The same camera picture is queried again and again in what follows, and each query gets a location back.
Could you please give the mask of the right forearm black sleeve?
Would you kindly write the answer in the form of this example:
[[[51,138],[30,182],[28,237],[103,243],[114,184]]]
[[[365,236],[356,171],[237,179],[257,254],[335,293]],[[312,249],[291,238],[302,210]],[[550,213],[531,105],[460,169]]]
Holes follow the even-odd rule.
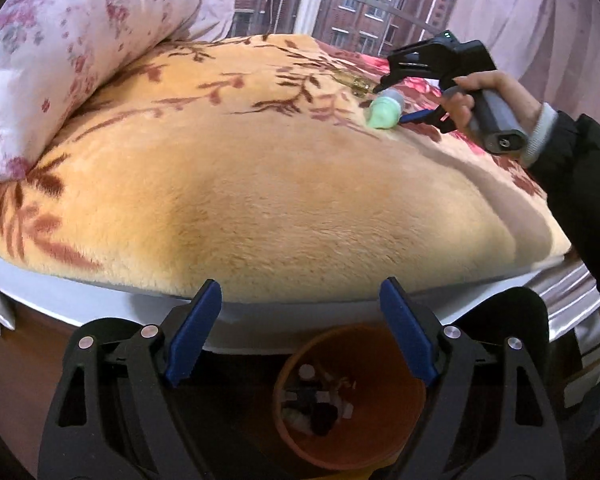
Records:
[[[519,161],[546,193],[550,212],[600,294],[600,124],[545,103]]]

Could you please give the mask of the right hand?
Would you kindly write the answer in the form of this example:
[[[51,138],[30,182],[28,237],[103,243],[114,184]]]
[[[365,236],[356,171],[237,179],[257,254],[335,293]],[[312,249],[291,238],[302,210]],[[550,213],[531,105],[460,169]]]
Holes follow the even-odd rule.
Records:
[[[500,70],[490,70],[456,77],[454,81],[457,87],[460,87],[460,91],[452,96],[442,96],[439,103],[465,136],[469,136],[471,140],[475,139],[469,124],[475,108],[471,92],[478,90],[498,92],[513,111],[519,125],[526,133],[532,133],[541,115],[542,104],[514,77]]]

